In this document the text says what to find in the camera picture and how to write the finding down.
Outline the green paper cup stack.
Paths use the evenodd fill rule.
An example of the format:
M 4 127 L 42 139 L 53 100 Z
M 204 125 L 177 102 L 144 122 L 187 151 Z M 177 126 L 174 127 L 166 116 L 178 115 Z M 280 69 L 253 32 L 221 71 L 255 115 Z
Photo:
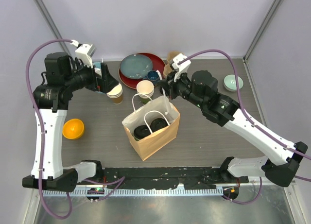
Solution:
M 141 103 L 147 104 L 154 94 L 154 85 L 148 80 L 143 80 L 137 84 L 136 90 Z

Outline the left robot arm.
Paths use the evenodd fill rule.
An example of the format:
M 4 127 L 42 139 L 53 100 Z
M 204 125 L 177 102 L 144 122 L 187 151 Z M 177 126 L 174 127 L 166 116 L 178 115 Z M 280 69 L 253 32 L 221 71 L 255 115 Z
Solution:
M 35 161 L 31 174 L 22 179 L 22 186 L 72 192 L 85 179 L 97 185 L 104 177 L 101 162 L 83 160 L 63 167 L 63 126 L 75 91 L 86 88 L 106 94 L 119 82 L 110 74 L 106 63 L 87 67 L 81 59 L 73 59 L 65 52 L 48 54 L 44 63 L 47 82 L 31 93 L 37 124 Z

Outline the single green paper cup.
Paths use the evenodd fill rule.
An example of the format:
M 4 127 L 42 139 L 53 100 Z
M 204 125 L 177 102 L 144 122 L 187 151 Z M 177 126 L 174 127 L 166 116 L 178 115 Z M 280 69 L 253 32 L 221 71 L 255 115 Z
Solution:
M 134 139 L 135 139 L 136 141 L 139 141 L 139 140 L 142 139 L 142 137 L 141 137 L 140 135 L 133 134 L 133 136 L 134 136 Z

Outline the brown paper cup stack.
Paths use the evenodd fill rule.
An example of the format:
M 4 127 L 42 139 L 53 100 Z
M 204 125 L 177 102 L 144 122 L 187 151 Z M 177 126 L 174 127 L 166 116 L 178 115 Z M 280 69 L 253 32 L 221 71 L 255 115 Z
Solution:
M 122 85 L 118 84 L 115 86 L 110 92 L 107 93 L 107 96 L 114 104 L 120 104 L 123 101 Z

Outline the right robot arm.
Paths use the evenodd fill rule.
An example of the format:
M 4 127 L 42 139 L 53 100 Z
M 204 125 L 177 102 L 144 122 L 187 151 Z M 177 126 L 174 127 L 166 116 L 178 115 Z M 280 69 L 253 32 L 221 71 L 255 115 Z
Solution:
M 219 171 L 222 181 L 229 183 L 238 177 L 257 176 L 281 187 L 290 185 L 308 149 L 305 143 L 286 140 L 248 115 L 238 102 L 218 92 L 218 81 L 208 71 L 197 71 L 190 79 L 183 73 L 175 80 L 175 74 L 171 72 L 158 83 L 164 94 L 171 99 L 180 96 L 187 100 L 207 120 L 238 134 L 264 153 L 259 158 L 227 157 Z

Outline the black cup lid stack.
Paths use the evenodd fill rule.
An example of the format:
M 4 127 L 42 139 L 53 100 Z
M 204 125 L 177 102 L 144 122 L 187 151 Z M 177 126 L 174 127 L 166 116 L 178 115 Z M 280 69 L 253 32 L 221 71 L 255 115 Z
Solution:
M 162 95 L 166 95 L 166 92 L 165 92 L 164 88 L 160 87 L 159 90 L 160 90 L 160 93 L 161 93 Z

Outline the brown paper bag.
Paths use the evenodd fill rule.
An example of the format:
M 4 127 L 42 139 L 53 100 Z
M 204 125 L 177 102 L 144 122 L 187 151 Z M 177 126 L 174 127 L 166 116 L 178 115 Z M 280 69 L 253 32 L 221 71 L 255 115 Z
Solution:
M 122 121 L 122 125 L 132 147 L 143 161 L 170 143 L 177 136 L 180 113 L 171 102 L 168 115 L 165 115 L 165 111 L 166 107 L 164 104 L 164 96 L 161 95 L 153 100 L 150 100 L 139 109 L 134 109 L 134 111 Z M 156 118 L 165 119 L 168 126 L 156 132 L 152 132 L 150 124 Z M 134 129 L 140 125 L 146 125 L 151 134 L 139 141 L 136 141 L 134 139 L 133 132 Z

